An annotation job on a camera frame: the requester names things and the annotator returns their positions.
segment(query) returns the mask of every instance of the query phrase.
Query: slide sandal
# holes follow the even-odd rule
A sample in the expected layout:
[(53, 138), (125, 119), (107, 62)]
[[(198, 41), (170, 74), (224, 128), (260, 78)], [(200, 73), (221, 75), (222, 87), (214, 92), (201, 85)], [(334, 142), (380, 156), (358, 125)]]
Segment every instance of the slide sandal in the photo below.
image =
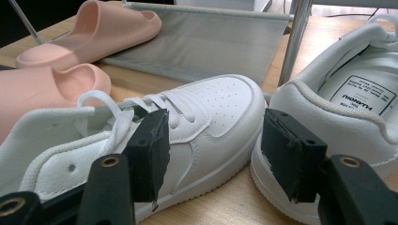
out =
[(160, 30), (161, 19), (153, 11), (85, 1), (71, 32), (23, 52), (17, 57), (16, 67), (66, 70), (144, 43)]
[(75, 107), (78, 97), (89, 90), (111, 93), (108, 74), (90, 64), (62, 72), (51, 67), (0, 71), (0, 144), (25, 113), (42, 108)]

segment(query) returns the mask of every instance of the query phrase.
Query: shoelace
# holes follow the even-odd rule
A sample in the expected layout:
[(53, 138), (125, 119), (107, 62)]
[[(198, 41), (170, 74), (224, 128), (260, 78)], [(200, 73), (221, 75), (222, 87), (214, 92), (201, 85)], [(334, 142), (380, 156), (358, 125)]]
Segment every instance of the shoelace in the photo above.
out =
[[(119, 106), (110, 96), (98, 90), (83, 93), (77, 101), (77, 106), (83, 107), (90, 98), (96, 98), (105, 103), (115, 118), (110, 137), (100, 152), (100, 155), (104, 156), (112, 153), (129, 132), (131, 124), (133, 123), (134, 109), (130, 107), (124, 111), (120, 110)], [(124, 101), (132, 102), (148, 113), (159, 109), (167, 109), (169, 112), (169, 127), (171, 129), (178, 127), (180, 116), (184, 116), (191, 123), (195, 121), (195, 114), (190, 105), (173, 91), (165, 91), (158, 95), (148, 95), (143, 98), (129, 97)]]
[(376, 47), (381, 47), (389, 49), (392, 51), (398, 51), (398, 17), (390, 14), (376, 14), (369, 19), (367, 23), (374, 23), (376, 20), (386, 20), (394, 24), (395, 32), (387, 32), (387, 36), (383, 40), (374, 41), (373, 45)]

